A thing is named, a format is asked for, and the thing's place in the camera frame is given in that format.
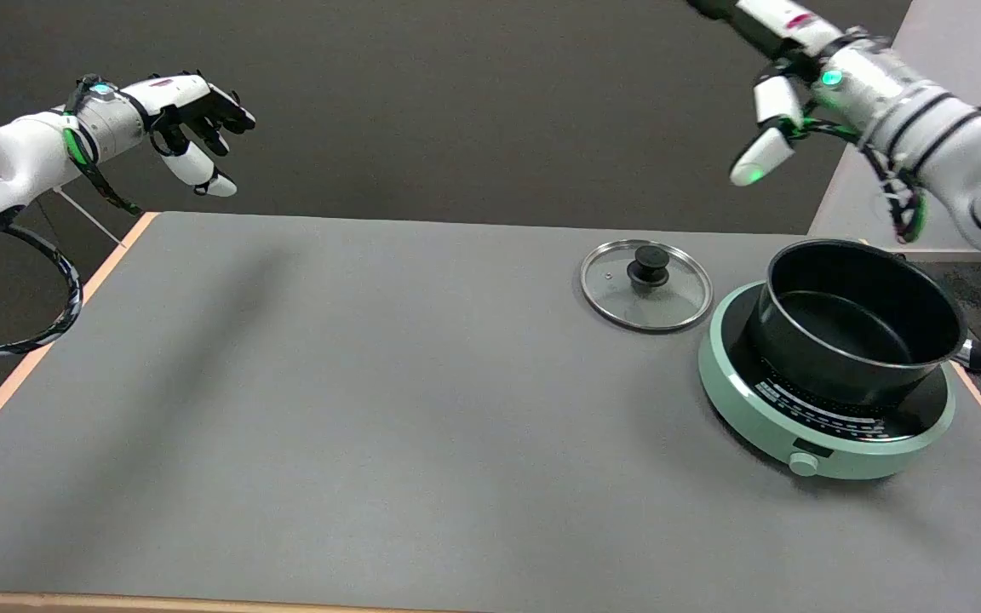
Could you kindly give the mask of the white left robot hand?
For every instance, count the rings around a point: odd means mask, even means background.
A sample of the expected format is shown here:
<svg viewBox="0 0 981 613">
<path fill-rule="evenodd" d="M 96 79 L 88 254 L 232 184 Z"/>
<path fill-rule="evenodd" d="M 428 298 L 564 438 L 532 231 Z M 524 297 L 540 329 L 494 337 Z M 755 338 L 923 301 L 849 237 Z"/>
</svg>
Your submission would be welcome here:
<svg viewBox="0 0 981 613">
<path fill-rule="evenodd" d="M 155 75 L 119 94 L 136 107 L 153 151 L 176 179 L 200 197 L 237 194 L 233 179 L 213 159 L 229 155 L 223 132 L 244 135 L 256 128 L 256 117 L 237 94 L 191 72 Z"/>
</svg>

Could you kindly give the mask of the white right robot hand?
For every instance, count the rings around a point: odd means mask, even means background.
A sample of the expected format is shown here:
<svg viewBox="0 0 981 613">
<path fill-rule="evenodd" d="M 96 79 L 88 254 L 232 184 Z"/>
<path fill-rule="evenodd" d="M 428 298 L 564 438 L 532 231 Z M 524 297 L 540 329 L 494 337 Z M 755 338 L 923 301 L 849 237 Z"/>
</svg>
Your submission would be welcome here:
<svg viewBox="0 0 981 613">
<path fill-rule="evenodd" d="M 731 165 L 735 186 L 750 186 L 794 155 L 806 110 L 793 78 L 820 77 L 823 52 L 844 38 L 837 26 L 794 1 L 690 1 L 698 14 L 728 25 L 767 59 L 753 84 L 758 134 Z"/>
</svg>

